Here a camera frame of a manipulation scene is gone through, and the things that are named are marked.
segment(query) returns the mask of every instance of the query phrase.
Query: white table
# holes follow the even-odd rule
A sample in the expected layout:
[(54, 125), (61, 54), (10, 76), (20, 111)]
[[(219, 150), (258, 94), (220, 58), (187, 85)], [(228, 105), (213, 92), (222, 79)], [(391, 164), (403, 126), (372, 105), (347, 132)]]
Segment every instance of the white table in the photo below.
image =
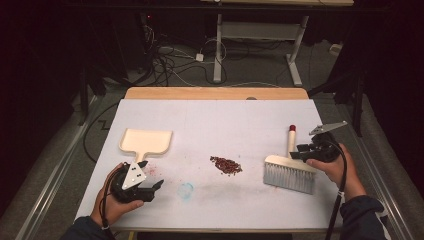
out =
[[(255, 89), (192, 88), (194, 98), (211, 92), (220, 100), (185, 100), (172, 92), (190, 88), (130, 90), (122, 100), (101, 155), (94, 169), (77, 216), (91, 213), (106, 175), (119, 162), (134, 155), (118, 145), (126, 128), (172, 130), (169, 150), (149, 156), (144, 186), (164, 179), (155, 199), (124, 215), (113, 230), (172, 232), (324, 232), (328, 226), (337, 188), (323, 174), (317, 174), (313, 195), (263, 183), (264, 159), (287, 152), (289, 125), (297, 126), (296, 143), (309, 143), (309, 131), (321, 124), (312, 100), (223, 100), (222, 96), (255, 97)], [(296, 96), (305, 96), (293, 89)], [(258, 89), (258, 99), (290, 92), (289, 89)], [(137, 99), (153, 94), (154, 98)], [(243, 172), (222, 175), (210, 156), (232, 159)], [(341, 226), (338, 217), (336, 227)]]

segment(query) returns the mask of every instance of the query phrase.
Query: desk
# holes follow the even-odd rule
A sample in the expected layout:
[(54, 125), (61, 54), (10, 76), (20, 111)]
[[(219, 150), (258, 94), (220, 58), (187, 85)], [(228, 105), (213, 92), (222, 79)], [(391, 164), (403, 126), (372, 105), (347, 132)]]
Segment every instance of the desk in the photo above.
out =
[[(310, 142), (308, 132), (321, 123), (302, 89), (132, 88), (119, 105), (77, 217), (91, 212), (110, 170), (134, 159), (118, 148), (126, 128), (172, 130), (169, 150), (146, 158), (142, 184), (163, 178), (162, 188), (151, 203), (115, 223), (114, 230), (324, 232), (337, 195), (325, 174), (317, 173), (313, 195), (262, 180), (265, 157), (286, 155), (289, 123), (298, 128), (298, 143)], [(235, 160), (243, 172), (220, 174), (209, 160), (212, 155)]]
[[(206, 2), (216, 2), (214, 0), (203, 0)], [(221, 0), (218, 1), (222, 6), (224, 3), (241, 4), (272, 4), (272, 5), (323, 5), (328, 7), (352, 6), (353, 0)], [(252, 22), (229, 22), (222, 20), (222, 14), (218, 14), (217, 32), (216, 32), (216, 53), (213, 81), (221, 82), (222, 60), (221, 55), (222, 38), (244, 38), (244, 39), (270, 39), (270, 40), (294, 40), (291, 54), (286, 55), (287, 66), (290, 70), (294, 86), (302, 87), (302, 80), (296, 66), (296, 57), (302, 43), (303, 34), (308, 23), (308, 16), (303, 16), (300, 24), (276, 24), (276, 23), (256, 23)]]

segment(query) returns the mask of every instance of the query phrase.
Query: red beans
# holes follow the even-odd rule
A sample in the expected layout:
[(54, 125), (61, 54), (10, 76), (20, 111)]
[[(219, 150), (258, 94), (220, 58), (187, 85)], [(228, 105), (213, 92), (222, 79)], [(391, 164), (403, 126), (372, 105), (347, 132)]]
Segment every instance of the red beans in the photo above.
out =
[(236, 173), (243, 171), (241, 169), (241, 165), (234, 162), (233, 160), (214, 156), (211, 156), (210, 160), (211, 162), (215, 163), (215, 167), (221, 170), (222, 173), (228, 174), (228, 176), (231, 174), (236, 175)]

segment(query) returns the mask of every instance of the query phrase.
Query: human hand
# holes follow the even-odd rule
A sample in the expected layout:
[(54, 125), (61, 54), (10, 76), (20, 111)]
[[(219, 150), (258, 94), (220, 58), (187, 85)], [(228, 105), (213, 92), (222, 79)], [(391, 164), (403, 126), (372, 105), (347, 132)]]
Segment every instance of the human hand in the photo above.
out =
[[(102, 223), (102, 217), (100, 215), (100, 203), (103, 199), (104, 196), (104, 192), (106, 190), (106, 184), (108, 182), (108, 179), (112, 176), (112, 174), (118, 170), (120, 167), (122, 167), (123, 164), (120, 163), (118, 166), (116, 166), (108, 175), (107, 178), (105, 180), (105, 183), (102, 187), (102, 189), (100, 189), (99, 193), (97, 194), (97, 198), (96, 198), (96, 202), (94, 204), (94, 208), (93, 211), (91, 212), (90, 217), (93, 219), (94, 222), (96, 222), (100, 227), (103, 227), (103, 223)], [(132, 201), (130, 203), (120, 203), (118, 202), (115, 197), (110, 194), (110, 186), (109, 189), (107, 189), (107, 200), (106, 200), (106, 208), (105, 208), (105, 213), (104, 215), (106, 216), (106, 219), (109, 222), (109, 225), (112, 225), (113, 223), (115, 223), (116, 221), (118, 221), (122, 215), (124, 215), (127, 212), (130, 212), (136, 208), (139, 208), (141, 206), (143, 206), (144, 202), (141, 200), (135, 200)]]
[[(366, 195), (367, 193), (364, 189), (364, 186), (359, 180), (358, 174), (356, 172), (356, 167), (352, 159), (352, 156), (350, 155), (349, 151), (343, 144), (339, 144), (339, 145), (341, 149), (343, 150), (343, 153), (346, 157), (346, 163), (347, 163), (346, 185), (344, 189), (345, 200), (348, 201), (356, 196)], [(314, 167), (316, 169), (319, 169), (325, 172), (328, 178), (332, 182), (336, 183), (337, 187), (340, 188), (340, 184), (341, 184), (342, 176), (343, 176), (343, 167), (344, 167), (344, 162), (341, 155), (339, 155), (339, 157), (335, 161), (330, 163), (321, 162), (316, 159), (308, 159), (306, 163), (311, 167)]]

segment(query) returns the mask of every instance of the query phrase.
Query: brush handle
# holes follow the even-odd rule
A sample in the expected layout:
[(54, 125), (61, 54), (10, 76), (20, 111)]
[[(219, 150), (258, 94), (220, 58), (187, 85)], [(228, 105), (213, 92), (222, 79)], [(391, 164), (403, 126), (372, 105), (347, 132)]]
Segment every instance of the brush handle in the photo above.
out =
[(288, 158), (291, 158), (290, 152), (294, 152), (295, 141), (296, 141), (296, 126), (290, 125), (288, 144), (287, 144), (287, 157)]

